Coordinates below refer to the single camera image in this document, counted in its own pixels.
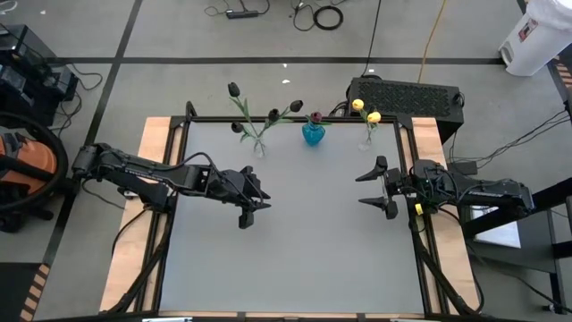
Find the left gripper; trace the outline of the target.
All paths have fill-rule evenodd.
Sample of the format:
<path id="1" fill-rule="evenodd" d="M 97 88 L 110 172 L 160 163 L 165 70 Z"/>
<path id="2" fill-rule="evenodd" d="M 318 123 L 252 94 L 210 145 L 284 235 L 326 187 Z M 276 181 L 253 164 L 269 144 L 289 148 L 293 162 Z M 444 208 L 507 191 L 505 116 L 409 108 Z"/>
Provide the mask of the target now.
<path id="1" fill-rule="evenodd" d="M 256 210 L 271 206 L 256 201 L 256 198 L 270 199 L 271 197 L 258 189 L 254 183 L 254 177 L 254 170 L 250 165 L 245 166 L 240 171 L 221 171 L 214 165 L 210 170 L 209 197 L 241 208 L 239 229 L 247 229 L 254 224 L 254 212 Z"/>

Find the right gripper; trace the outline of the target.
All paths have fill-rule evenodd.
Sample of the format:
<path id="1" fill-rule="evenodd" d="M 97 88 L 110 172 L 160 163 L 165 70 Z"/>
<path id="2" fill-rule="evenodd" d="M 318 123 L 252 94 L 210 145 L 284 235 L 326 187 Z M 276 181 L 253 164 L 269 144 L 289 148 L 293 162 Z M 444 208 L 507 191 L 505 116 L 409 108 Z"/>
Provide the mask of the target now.
<path id="1" fill-rule="evenodd" d="M 382 178 L 383 182 L 383 197 L 365 198 L 358 201 L 373 207 L 382 208 L 387 219 L 394 219 L 399 211 L 393 197 L 415 193 L 412 181 L 399 168 L 389 168 L 387 159 L 384 156 L 378 156 L 377 166 L 368 173 L 360 175 L 356 181 L 374 181 L 379 177 Z"/>

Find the yellow artificial tulip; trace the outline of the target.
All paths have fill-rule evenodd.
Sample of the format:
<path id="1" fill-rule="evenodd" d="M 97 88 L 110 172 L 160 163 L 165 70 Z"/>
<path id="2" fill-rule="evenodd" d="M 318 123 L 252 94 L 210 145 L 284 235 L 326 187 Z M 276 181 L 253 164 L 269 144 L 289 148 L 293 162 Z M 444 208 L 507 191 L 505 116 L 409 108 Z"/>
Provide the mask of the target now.
<path id="1" fill-rule="evenodd" d="M 381 119 L 382 119 L 382 116 L 377 111 L 369 113 L 366 116 L 366 125 L 367 125 L 367 130 L 368 130 L 367 137 L 369 140 L 371 139 L 374 131 L 377 129 L 378 123 L 381 121 Z"/>
<path id="2" fill-rule="evenodd" d="M 368 112 L 365 110 L 365 103 L 363 100 L 357 98 L 351 102 L 351 107 L 354 111 L 359 113 L 360 118 L 366 125 L 367 132 L 370 132 L 370 125 L 368 121 Z"/>

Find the blue glass vase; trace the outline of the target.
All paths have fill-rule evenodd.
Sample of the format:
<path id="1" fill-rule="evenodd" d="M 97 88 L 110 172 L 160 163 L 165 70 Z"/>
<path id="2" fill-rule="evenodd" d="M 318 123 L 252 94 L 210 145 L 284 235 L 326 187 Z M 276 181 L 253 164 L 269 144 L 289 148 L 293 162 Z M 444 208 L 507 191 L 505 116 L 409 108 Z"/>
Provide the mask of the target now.
<path id="1" fill-rule="evenodd" d="M 321 124 L 306 123 L 302 126 L 302 135 L 308 146 L 316 146 L 325 135 L 325 128 Z"/>

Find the black perforated computer case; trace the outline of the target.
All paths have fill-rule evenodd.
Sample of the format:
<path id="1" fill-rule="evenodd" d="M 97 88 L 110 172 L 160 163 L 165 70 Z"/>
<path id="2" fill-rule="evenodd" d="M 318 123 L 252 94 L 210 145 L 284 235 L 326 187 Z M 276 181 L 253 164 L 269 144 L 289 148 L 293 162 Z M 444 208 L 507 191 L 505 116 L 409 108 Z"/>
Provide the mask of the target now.
<path id="1" fill-rule="evenodd" d="M 437 123 L 441 143 L 464 123 L 464 94 L 458 87 L 382 80 L 375 75 L 353 78 L 346 90 L 351 104 L 361 99 L 367 112 L 377 111 L 407 122 L 429 117 Z"/>

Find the wooden table side board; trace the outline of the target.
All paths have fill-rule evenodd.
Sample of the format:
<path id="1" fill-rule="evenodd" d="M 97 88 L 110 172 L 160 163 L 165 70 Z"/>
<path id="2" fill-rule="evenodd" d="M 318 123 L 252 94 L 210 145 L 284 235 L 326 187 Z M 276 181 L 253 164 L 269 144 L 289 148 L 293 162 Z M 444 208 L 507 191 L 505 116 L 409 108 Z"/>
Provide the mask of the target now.
<path id="1" fill-rule="evenodd" d="M 170 124 L 169 117 L 148 117 L 146 119 L 139 140 L 138 155 L 140 157 L 157 162 L 164 159 Z M 112 255 L 99 308 L 101 311 L 109 310 L 117 304 L 145 265 L 147 246 L 154 248 L 158 244 L 156 241 L 147 240 L 152 231 L 152 224 L 155 222 L 154 215 L 143 210 L 143 204 L 138 198 L 125 203 L 120 226 L 123 232 L 120 234 Z"/>
<path id="2" fill-rule="evenodd" d="M 443 167 L 446 160 L 441 137 L 434 118 L 412 118 L 416 152 L 420 159 L 431 159 Z M 479 296 L 467 254 L 467 247 L 459 223 L 446 212 L 431 215 L 433 235 L 440 266 L 456 292 L 472 309 L 479 307 Z"/>

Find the white sheet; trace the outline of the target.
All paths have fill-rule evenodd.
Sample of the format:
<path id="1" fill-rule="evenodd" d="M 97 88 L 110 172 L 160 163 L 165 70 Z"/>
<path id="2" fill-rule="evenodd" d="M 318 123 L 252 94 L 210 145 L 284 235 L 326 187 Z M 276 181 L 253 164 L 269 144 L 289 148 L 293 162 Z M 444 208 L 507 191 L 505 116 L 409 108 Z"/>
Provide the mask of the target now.
<path id="1" fill-rule="evenodd" d="M 497 207 L 472 206 L 470 208 L 470 217 L 472 219 L 477 219 L 497 209 Z M 521 241 L 516 222 L 508 223 L 483 233 L 478 233 L 473 240 L 475 242 L 488 243 L 513 249 L 521 248 Z"/>

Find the black desk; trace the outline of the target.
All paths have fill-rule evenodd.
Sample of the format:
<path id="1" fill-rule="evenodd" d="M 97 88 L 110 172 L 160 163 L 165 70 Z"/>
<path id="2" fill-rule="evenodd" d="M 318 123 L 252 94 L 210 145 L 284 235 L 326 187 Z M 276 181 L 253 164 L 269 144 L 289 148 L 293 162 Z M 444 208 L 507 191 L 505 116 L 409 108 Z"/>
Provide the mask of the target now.
<path id="1" fill-rule="evenodd" d="M 468 217 L 469 208 L 464 207 L 461 209 L 463 234 L 468 245 L 481 258 L 548 274 L 551 299 L 544 308 L 556 314 L 567 314 L 559 261 L 572 258 L 572 240 L 556 241 L 551 210 L 564 205 L 572 231 L 572 177 L 536 192 L 532 195 L 532 201 L 535 208 L 528 215 L 514 215 L 501 209 L 473 219 Z M 490 233 L 508 224 L 514 224 L 517 228 L 518 248 L 474 240 L 479 234 Z"/>

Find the white pedal trash bin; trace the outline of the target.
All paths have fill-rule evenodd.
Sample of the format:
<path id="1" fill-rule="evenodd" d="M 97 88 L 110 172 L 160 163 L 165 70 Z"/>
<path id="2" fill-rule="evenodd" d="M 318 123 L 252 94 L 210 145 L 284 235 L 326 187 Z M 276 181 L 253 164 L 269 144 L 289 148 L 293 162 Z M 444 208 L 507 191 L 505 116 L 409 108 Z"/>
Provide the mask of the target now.
<path id="1" fill-rule="evenodd" d="M 533 76 L 572 44 L 572 0 L 529 0 L 499 47 L 506 72 Z"/>

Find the black mat with striped edge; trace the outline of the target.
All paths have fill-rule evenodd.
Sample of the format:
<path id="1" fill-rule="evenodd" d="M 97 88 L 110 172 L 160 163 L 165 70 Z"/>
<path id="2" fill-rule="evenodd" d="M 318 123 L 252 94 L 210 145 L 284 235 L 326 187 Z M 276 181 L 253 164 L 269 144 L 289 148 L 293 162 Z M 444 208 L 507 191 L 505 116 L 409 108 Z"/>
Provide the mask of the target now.
<path id="1" fill-rule="evenodd" d="M 565 88 L 572 89 L 572 71 L 558 55 L 551 60 L 551 67 L 557 73 Z"/>
<path id="2" fill-rule="evenodd" d="M 44 263 L 0 263 L 0 322 L 31 322 L 46 286 Z"/>

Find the orange and black vacuum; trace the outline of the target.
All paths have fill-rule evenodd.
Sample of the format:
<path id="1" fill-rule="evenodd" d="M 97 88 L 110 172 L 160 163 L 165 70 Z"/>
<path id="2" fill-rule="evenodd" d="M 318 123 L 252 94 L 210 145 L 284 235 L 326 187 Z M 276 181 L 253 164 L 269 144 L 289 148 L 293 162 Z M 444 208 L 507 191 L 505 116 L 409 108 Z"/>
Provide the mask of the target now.
<path id="1" fill-rule="evenodd" d="M 47 180 L 39 179 L 31 174 L 13 170 L 4 160 L 14 159 L 49 174 L 57 169 L 54 152 L 43 142 L 28 138 L 18 132 L 0 130 L 0 206 L 21 201 L 39 192 L 47 184 Z M 45 201 L 38 206 L 26 206 L 17 210 L 0 210 L 0 231 L 16 233 L 21 229 L 28 216 L 49 221 L 54 213 L 44 209 Z"/>

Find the black equipment box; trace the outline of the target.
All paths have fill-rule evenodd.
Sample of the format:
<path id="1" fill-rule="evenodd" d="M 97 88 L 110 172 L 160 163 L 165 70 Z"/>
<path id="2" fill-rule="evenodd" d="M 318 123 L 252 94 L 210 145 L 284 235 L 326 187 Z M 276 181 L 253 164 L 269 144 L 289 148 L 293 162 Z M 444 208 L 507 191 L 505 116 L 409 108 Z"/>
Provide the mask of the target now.
<path id="1" fill-rule="evenodd" d="M 25 24 L 0 23 L 0 112 L 54 123 L 64 101 L 73 100 L 79 78 Z"/>

